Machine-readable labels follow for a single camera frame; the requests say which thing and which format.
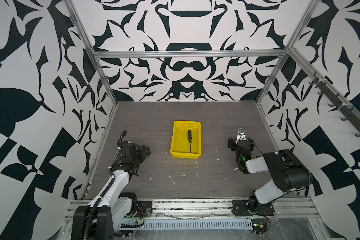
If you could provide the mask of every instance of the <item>yellow tray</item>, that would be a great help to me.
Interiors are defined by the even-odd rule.
[[[188,130],[192,131],[191,153],[189,153]],[[192,121],[175,121],[171,144],[172,157],[199,159],[202,154],[201,124]]]

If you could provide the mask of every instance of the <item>gray wood tabletop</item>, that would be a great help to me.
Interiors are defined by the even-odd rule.
[[[175,120],[201,122],[199,159],[170,154]],[[108,180],[107,167],[117,156],[117,141],[124,129],[128,134],[123,140],[145,144],[152,152],[140,165],[140,176],[133,176],[124,192],[155,199],[247,197],[271,177],[268,172],[244,175],[235,170],[235,152],[227,142],[229,137],[236,138],[239,128],[261,151],[274,151],[254,102],[120,102],[88,198],[95,197]],[[252,156],[259,155],[255,148]]]

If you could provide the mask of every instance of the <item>screwdriver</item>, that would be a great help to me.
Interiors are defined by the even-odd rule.
[[[191,153],[192,131],[188,130],[189,153]]]

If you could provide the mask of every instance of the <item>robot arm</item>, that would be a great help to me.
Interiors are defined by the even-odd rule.
[[[74,213],[71,240],[89,237],[89,228],[96,219],[95,238],[111,240],[123,217],[137,208],[135,193],[122,193],[133,175],[137,175],[140,164],[150,156],[149,147],[124,141],[126,130],[120,137],[119,154],[114,164],[108,167],[110,177],[99,194],[87,205],[78,207]]]
[[[253,140],[245,137],[244,129],[239,129],[236,142],[232,137],[228,139],[228,147],[235,151],[236,162],[241,172],[254,174],[269,171],[272,177],[264,186],[250,193],[248,210],[252,213],[267,207],[288,191],[297,190],[312,183],[311,173],[291,150],[268,152],[252,159],[253,145]]]

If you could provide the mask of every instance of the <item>black and white patterned wall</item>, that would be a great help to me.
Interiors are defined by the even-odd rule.
[[[300,51],[360,110],[360,0],[323,0]],[[292,149],[314,176],[305,190],[335,237],[360,240],[360,137],[289,58],[261,102],[280,149]]]
[[[0,239],[53,239],[112,102],[61,0],[0,1]]]
[[[98,51],[280,49],[308,0],[74,0]]]
[[[101,65],[119,101],[255,100],[277,57],[122,58]]]
[[[97,51],[283,49],[309,0],[74,0]],[[255,100],[276,57],[102,59],[118,100]]]

